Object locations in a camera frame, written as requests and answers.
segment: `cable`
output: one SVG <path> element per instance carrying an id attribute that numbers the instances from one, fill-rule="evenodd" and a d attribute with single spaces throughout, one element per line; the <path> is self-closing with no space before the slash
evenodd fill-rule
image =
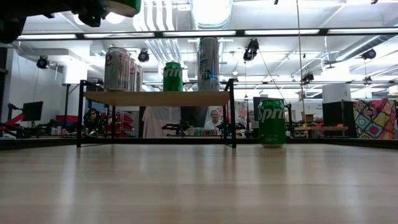
<path id="1" fill-rule="evenodd" d="M 301 32 L 300 32 L 300 14 L 299 14 L 299 0 L 296 0 L 296 7 L 297 7 L 297 28 L 298 28 L 298 50 L 300 51 L 301 55 Z M 303 67 L 302 59 L 300 56 L 300 68 Z M 301 73 L 301 82 L 303 80 L 303 70 L 300 69 Z M 305 105 L 304 105 L 304 88 L 303 83 L 301 84 L 301 100 L 303 102 L 303 113 L 304 113 L 304 129 L 305 129 L 305 138 L 308 138 L 308 130 L 307 130 L 307 119 L 305 118 Z"/>
<path id="2" fill-rule="evenodd" d="M 39 68 L 37 68 L 35 91 L 33 92 L 33 102 L 35 101 L 36 89 L 37 89 L 37 81 L 38 80 L 39 80 Z"/>
<path id="3" fill-rule="evenodd" d="M 262 57 L 262 53 L 261 53 L 261 52 L 260 52 L 260 56 L 261 56 L 262 62 L 263 62 L 264 65 L 266 66 L 267 72 L 268 72 L 269 76 L 271 77 L 272 82 L 274 83 L 274 85 L 276 86 L 277 90 L 279 91 L 279 94 L 282 96 L 282 99 L 284 100 L 285 105 L 287 105 L 287 101 L 285 100 L 285 98 L 284 98 L 282 92 L 280 91 L 279 86 L 276 85 L 275 80 L 274 80 L 274 78 L 272 77 L 271 72 L 270 72 L 269 69 L 268 69 L 268 66 L 267 66 L 267 64 L 266 64 L 266 61 L 264 60 L 264 57 Z"/>

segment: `colorful quilt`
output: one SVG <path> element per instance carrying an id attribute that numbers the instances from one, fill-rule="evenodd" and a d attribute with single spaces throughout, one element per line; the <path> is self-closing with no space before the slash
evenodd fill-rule
<path id="1" fill-rule="evenodd" d="M 359 138 L 398 138 L 395 101 L 380 99 L 354 102 L 354 118 Z"/>

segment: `man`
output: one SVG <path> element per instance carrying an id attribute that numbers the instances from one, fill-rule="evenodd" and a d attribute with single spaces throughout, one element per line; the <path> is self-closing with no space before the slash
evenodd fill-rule
<path id="1" fill-rule="evenodd" d="M 210 112 L 210 116 L 211 116 L 211 121 L 209 121 L 205 124 L 205 129 L 206 130 L 216 130 L 217 131 L 216 135 L 221 135 L 221 131 L 217 128 L 217 126 L 221 124 L 220 116 L 218 115 L 218 111 L 212 110 Z"/>

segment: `green soda can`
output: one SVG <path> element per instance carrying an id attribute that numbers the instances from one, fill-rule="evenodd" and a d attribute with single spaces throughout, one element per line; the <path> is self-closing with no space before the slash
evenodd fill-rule
<path id="1" fill-rule="evenodd" d="M 286 143 L 285 111 L 282 100 L 261 100 L 259 137 L 264 147 L 281 147 Z"/>
<path id="2" fill-rule="evenodd" d="M 182 67 L 168 62 L 163 69 L 163 91 L 182 91 Z"/>

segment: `green object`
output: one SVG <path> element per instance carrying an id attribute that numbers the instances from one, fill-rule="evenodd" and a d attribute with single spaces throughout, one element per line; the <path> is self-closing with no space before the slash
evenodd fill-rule
<path id="1" fill-rule="evenodd" d="M 284 108 L 282 100 L 261 100 L 259 137 L 263 146 L 281 146 L 286 143 Z"/>
<path id="2" fill-rule="evenodd" d="M 182 67 L 168 62 L 163 69 L 163 91 L 182 91 Z"/>
<path id="3" fill-rule="evenodd" d="M 111 0 L 104 1 L 106 10 L 121 16 L 133 17 L 141 9 L 141 0 Z"/>

